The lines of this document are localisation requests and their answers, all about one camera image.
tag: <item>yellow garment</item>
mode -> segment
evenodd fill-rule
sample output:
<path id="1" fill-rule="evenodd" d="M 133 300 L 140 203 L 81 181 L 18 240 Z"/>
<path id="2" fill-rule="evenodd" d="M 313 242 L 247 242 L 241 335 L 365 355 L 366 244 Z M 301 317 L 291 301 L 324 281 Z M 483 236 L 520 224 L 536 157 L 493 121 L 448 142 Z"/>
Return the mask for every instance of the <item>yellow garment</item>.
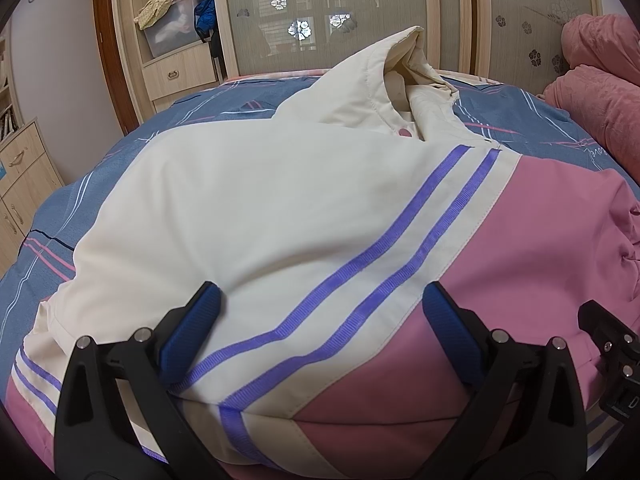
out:
<path id="1" fill-rule="evenodd" d="M 166 14 L 171 4 L 172 0 L 149 0 L 133 21 L 138 24 L 140 30 L 151 27 Z"/>

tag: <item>metal screw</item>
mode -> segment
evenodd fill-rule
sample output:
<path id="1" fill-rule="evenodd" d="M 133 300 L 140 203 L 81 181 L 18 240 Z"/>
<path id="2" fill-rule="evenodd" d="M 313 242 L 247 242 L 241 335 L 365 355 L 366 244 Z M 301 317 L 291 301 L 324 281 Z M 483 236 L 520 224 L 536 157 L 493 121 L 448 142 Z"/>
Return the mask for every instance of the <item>metal screw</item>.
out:
<path id="1" fill-rule="evenodd" d="M 150 337 L 151 329 L 147 327 L 137 329 L 136 333 L 133 335 L 133 339 L 135 339 L 139 343 L 145 342 Z"/>
<path id="2" fill-rule="evenodd" d="M 556 347 L 556 350 L 564 350 L 566 348 L 566 341 L 561 337 L 553 338 L 551 344 Z"/>
<path id="3" fill-rule="evenodd" d="M 91 344 L 91 338 L 87 335 L 83 335 L 78 341 L 76 341 L 76 346 L 83 350 L 87 348 Z"/>
<path id="4" fill-rule="evenodd" d="M 494 330 L 491 332 L 491 338 L 497 343 L 506 343 L 509 340 L 509 334 L 504 330 Z"/>

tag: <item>blue patterned bedding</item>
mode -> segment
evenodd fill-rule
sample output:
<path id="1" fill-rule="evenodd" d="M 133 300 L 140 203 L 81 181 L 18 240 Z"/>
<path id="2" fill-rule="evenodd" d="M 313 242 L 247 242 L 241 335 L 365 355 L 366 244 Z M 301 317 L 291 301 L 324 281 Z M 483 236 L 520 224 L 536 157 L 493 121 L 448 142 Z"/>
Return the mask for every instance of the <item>blue patterned bedding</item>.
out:
<path id="1" fill-rule="evenodd" d="M 118 142 L 91 173 L 47 199 L 36 213 L 17 262 L 0 280 L 2 400 L 15 355 L 33 326 L 38 304 L 75 276 L 74 247 L 140 150 L 155 136 L 184 124 L 270 118 L 284 99 L 317 79 L 241 80 L 183 98 Z M 554 158 L 594 171 L 613 168 L 640 198 L 632 179 L 566 112 L 519 88 L 449 81 L 460 89 L 454 112 L 471 131 L 525 155 Z"/>

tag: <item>cabinet handle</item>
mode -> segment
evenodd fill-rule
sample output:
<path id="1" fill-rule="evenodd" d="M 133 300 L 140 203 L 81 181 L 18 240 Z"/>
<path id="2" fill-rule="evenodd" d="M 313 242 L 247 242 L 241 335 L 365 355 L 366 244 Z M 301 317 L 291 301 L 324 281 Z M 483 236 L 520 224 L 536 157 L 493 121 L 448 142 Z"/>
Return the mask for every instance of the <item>cabinet handle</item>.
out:
<path id="1" fill-rule="evenodd" d="M 18 231 L 15 230 L 15 225 L 11 223 L 11 220 L 9 220 L 9 217 L 7 215 L 4 215 L 4 219 L 9 224 L 9 227 L 14 230 L 14 235 L 17 235 Z"/>
<path id="2" fill-rule="evenodd" d="M 20 225 L 24 225 L 24 220 L 22 219 L 22 217 L 20 216 L 20 213 L 18 213 L 15 210 L 15 205 L 11 204 L 11 209 L 12 211 L 15 213 L 15 215 L 18 217 L 18 220 L 20 221 Z"/>
<path id="3" fill-rule="evenodd" d="M 9 168 L 12 168 L 12 167 L 16 166 L 17 164 L 20 164 L 22 162 L 23 156 L 24 156 L 24 150 L 22 150 L 20 153 L 18 153 L 15 156 L 14 160 L 9 162 Z"/>

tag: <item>blue gripper pad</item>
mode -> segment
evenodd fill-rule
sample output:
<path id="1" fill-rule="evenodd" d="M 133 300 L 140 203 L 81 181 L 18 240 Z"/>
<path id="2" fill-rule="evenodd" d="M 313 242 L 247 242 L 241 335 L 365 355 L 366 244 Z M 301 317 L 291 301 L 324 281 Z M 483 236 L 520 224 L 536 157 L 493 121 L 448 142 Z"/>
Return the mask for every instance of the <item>blue gripper pad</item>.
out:
<path id="1" fill-rule="evenodd" d="M 159 351 L 158 378 L 164 386 L 178 383 L 185 377 L 220 314 L 220 289 L 210 283 L 199 292 L 200 296 L 189 302 L 189 311 Z"/>
<path id="2" fill-rule="evenodd" d="M 460 381 L 479 388 L 484 382 L 481 349 L 436 283 L 424 288 L 422 310 Z"/>

